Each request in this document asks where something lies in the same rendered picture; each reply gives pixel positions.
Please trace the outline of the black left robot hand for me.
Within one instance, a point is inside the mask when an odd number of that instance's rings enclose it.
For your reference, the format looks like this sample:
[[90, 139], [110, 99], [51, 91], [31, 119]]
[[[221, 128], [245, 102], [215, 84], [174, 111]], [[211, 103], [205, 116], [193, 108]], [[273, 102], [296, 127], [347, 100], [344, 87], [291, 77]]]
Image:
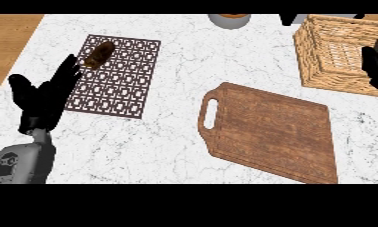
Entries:
[[13, 102], [22, 110], [17, 131], [29, 135], [34, 129], [51, 131], [57, 125], [65, 104], [82, 73], [76, 57], [69, 54], [50, 80], [35, 87], [20, 74], [7, 78]]

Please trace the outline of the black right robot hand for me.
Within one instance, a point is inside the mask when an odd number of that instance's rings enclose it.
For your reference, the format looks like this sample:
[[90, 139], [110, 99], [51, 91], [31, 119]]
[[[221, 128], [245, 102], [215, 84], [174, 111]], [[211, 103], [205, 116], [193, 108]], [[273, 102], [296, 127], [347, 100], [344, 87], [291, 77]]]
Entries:
[[378, 40], [372, 47], [361, 48], [361, 70], [370, 78], [369, 84], [378, 89]]

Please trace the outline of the tan wicker basket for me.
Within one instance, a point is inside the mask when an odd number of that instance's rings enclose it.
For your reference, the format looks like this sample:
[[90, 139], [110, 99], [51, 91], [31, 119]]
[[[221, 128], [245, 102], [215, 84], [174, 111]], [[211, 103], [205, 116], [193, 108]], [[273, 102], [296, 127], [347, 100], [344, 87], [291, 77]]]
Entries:
[[301, 85], [376, 96], [361, 70], [361, 48], [378, 40], [378, 21], [305, 19], [294, 33]]

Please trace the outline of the dark brown cupcake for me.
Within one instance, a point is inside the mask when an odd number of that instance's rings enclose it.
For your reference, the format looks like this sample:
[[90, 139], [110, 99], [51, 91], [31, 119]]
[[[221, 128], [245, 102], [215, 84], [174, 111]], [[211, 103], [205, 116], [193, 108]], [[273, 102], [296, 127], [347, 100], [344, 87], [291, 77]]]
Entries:
[[115, 50], [115, 44], [110, 41], [103, 42], [84, 59], [84, 66], [96, 70], [109, 59]]

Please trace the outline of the brown wooden cutting board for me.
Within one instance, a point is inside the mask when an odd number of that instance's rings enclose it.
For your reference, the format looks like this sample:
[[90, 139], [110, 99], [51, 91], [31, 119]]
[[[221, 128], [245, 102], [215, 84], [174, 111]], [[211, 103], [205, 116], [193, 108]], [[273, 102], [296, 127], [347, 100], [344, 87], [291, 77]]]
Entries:
[[198, 127], [211, 156], [304, 183], [336, 183], [328, 107], [224, 82], [214, 126]]

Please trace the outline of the brown patterned placemat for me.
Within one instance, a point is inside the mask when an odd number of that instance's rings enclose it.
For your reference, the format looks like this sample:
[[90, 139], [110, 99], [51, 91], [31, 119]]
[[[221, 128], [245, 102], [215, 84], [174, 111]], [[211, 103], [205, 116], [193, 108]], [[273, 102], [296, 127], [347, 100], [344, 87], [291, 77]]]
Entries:
[[[107, 41], [115, 44], [115, 51], [105, 64], [93, 70], [82, 65], [84, 59]], [[82, 76], [65, 109], [140, 119], [159, 47], [159, 40], [88, 34], [78, 52]]]

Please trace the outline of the grey round pot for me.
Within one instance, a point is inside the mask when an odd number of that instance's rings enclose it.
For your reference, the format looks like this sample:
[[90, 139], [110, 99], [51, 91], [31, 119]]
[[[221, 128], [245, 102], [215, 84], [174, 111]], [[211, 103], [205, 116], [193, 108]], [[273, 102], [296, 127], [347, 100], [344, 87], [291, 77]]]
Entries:
[[249, 14], [236, 14], [236, 15], [209, 14], [208, 18], [217, 27], [233, 30], [233, 29], [242, 28], [246, 25], [251, 19], [251, 15]]

